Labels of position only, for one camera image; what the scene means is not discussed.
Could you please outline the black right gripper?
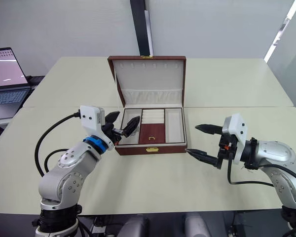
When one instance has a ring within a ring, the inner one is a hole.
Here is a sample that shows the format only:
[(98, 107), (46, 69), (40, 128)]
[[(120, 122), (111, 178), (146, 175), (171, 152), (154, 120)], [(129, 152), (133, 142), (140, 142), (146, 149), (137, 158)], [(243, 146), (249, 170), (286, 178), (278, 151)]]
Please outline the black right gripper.
[[(200, 124), (196, 129), (207, 134), (222, 135), (222, 126), (213, 124)], [(186, 152), (198, 161), (207, 163), (221, 169), (223, 160), (234, 160), (237, 150), (237, 138), (235, 135), (223, 134), (219, 141), (218, 158), (208, 155), (206, 152), (197, 149), (186, 149)]]

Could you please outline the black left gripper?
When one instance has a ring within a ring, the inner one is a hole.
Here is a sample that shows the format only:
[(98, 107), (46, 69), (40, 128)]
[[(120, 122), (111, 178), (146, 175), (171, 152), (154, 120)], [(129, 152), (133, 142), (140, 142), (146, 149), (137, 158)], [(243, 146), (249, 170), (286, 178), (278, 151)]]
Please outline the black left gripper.
[(102, 125), (103, 133), (113, 142), (116, 146), (122, 139), (122, 136), (129, 137), (138, 127), (140, 123), (140, 116), (133, 117), (128, 121), (127, 125), (121, 129), (116, 129), (114, 127), (114, 122), (117, 120), (120, 111), (110, 112), (105, 116), (105, 125)]

